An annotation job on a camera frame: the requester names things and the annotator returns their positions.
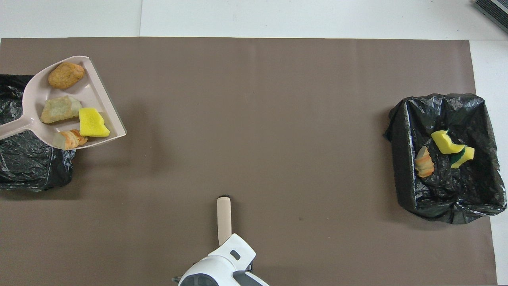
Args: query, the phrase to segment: brown mat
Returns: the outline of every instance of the brown mat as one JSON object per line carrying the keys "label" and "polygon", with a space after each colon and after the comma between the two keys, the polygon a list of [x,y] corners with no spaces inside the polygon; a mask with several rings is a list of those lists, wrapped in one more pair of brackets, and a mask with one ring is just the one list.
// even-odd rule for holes
{"label": "brown mat", "polygon": [[217,247],[224,193],[271,285],[496,284],[489,219],[400,208],[382,137],[403,97],[475,92],[468,42],[2,39],[0,73],[72,55],[128,134],[62,189],[0,192],[1,285],[172,285]]}

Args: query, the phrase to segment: crumpled plastic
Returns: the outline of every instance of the crumpled plastic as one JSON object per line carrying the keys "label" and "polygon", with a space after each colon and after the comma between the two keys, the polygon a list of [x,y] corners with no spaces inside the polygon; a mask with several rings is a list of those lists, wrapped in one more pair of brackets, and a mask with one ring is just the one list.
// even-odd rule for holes
{"label": "crumpled plastic", "polygon": [[[408,97],[390,111],[384,136],[392,143],[398,203],[426,220],[464,224],[506,209],[497,146],[485,100],[473,94]],[[474,159],[451,169],[430,134],[448,130],[452,142],[475,148]],[[414,158],[427,146],[434,173],[417,176]]]}
{"label": "crumpled plastic", "polygon": [[[0,75],[0,124],[22,114],[23,91],[31,75]],[[64,186],[72,179],[75,150],[46,145],[31,131],[0,140],[0,189],[34,192]]]}

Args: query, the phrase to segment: pink dustpan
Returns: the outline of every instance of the pink dustpan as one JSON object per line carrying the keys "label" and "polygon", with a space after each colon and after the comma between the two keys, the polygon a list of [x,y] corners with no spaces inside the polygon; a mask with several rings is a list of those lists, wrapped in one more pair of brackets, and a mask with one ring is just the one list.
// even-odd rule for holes
{"label": "pink dustpan", "polygon": [[[81,65],[85,75],[72,87],[60,90],[49,85],[49,74],[62,62]],[[90,58],[77,55],[55,63],[37,73],[26,85],[23,93],[23,115],[19,119],[0,126],[0,139],[31,130],[44,143],[53,146],[55,133],[59,131],[79,130],[78,118],[44,124],[39,117],[46,100],[70,95],[81,102],[83,107],[93,107],[104,118],[104,125],[109,129],[108,137],[88,137],[88,142],[75,149],[88,148],[110,142],[126,135],[125,127],[116,112],[111,98],[97,74]]]}

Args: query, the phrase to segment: white floor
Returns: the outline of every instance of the white floor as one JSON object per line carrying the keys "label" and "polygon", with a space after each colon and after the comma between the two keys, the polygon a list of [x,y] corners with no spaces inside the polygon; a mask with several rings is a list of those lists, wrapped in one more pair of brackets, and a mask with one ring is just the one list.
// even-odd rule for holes
{"label": "white floor", "polygon": [[[0,38],[282,37],[471,40],[477,95],[508,178],[508,34],[471,0],[0,0]],[[491,218],[498,284],[508,284],[508,211]]]}

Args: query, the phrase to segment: sponge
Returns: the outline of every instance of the sponge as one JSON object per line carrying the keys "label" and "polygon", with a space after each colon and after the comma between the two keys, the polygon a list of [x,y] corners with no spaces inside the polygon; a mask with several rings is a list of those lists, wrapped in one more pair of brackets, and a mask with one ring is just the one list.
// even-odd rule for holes
{"label": "sponge", "polygon": [[79,109],[79,134],[85,137],[109,136],[109,130],[97,109],[91,107]]}
{"label": "sponge", "polygon": [[439,130],[430,135],[434,142],[436,143],[438,149],[443,154],[454,154],[459,153],[466,147],[466,145],[455,144],[452,142],[452,139],[448,135],[448,131]]}
{"label": "sponge", "polygon": [[453,155],[450,159],[450,163],[452,164],[452,169],[457,169],[464,162],[468,160],[472,160],[474,158],[474,148],[466,146],[464,149],[458,153],[457,155]]}

